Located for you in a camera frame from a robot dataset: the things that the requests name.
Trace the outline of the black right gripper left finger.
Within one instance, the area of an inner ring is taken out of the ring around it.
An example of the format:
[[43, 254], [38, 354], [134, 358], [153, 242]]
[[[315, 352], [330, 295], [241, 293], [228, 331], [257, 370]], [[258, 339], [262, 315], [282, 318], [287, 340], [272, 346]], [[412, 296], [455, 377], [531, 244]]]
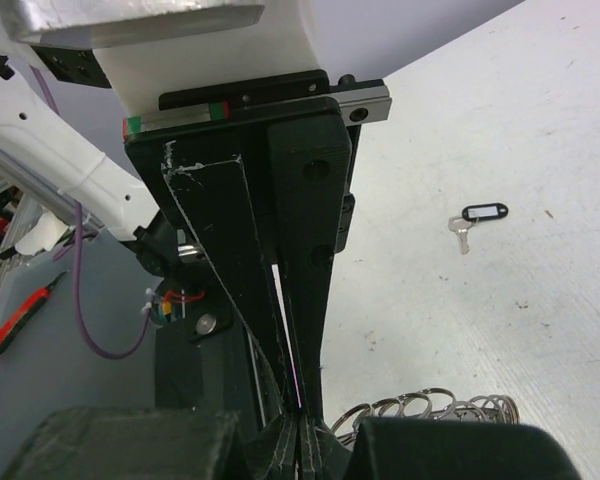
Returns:
[[4, 479], [238, 479], [234, 413], [71, 408], [45, 419]]

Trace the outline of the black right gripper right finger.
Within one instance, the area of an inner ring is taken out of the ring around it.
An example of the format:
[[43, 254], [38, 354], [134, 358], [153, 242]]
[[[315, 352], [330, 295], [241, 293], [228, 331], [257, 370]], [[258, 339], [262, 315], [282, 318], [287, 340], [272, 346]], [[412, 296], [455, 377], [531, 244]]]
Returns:
[[531, 426], [371, 418], [346, 479], [578, 479], [565, 450]]

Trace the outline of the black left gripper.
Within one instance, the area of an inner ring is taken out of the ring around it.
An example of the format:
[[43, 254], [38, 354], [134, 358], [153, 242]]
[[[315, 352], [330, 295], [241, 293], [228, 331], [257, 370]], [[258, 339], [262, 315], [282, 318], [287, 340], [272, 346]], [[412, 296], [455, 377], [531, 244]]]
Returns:
[[344, 124], [339, 117], [307, 117], [272, 125], [271, 167], [261, 155], [189, 160], [166, 154], [161, 161], [188, 230], [264, 357], [282, 411], [293, 415], [297, 394], [273, 280], [271, 227], [257, 217], [272, 207], [272, 168], [286, 320], [301, 405], [313, 418], [323, 416], [321, 345], [351, 144], [355, 158], [361, 126], [388, 119], [392, 99], [384, 81], [359, 82], [348, 74], [331, 86], [323, 70], [277, 75], [165, 93], [156, 112], [123, 121], [129, 146], [141, 134], [258, 120], [322, 97], [338, 103]]

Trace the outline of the black key tag with key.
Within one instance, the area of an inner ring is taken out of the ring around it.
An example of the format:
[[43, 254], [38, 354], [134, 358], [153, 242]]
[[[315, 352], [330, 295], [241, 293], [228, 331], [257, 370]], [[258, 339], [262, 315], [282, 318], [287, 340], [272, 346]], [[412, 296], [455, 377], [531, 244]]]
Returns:
[[500, 202], [469, 205], [448, 220], [448, 229], [455, 234], [462, 255], [470, 251], [468, 232], [480, 223], [501, 220], [508, 216], [509, 207]]

